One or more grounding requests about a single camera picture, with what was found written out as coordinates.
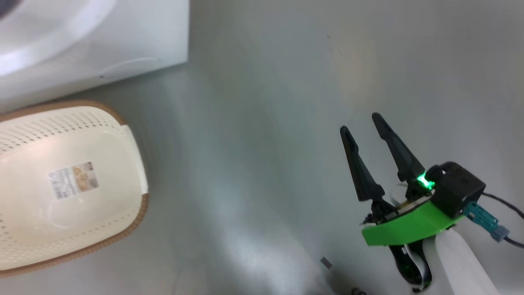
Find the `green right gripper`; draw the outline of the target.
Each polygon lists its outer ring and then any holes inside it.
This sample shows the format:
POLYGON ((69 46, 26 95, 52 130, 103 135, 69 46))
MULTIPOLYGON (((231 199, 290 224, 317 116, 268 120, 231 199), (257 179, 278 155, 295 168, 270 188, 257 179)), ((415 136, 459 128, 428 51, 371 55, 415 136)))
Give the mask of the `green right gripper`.
MULTIPOLYGON (((417 180, 423 175, 425 168, 404 144, 401 138, 391 129, 379 113, 372 114, 373 123, 382 140, 393 156, 398 168, 399 181, 417 180)), ((360 202, 372 200, 383 202, 385 191, 370 174, 359 155, 359 146, 351 135, 348 127, 339 129, 344 151, 350 168, 352 182, 360 202)), ((401 246, 429 237, 436 236, 451 228, 461 218, 465 202, 453 206, 455 215, 449 216, 432 202, 432 198, 423 197, 399 209, 399 216, 379 224, 362 223, 361 233, 368 246, 401 246)))

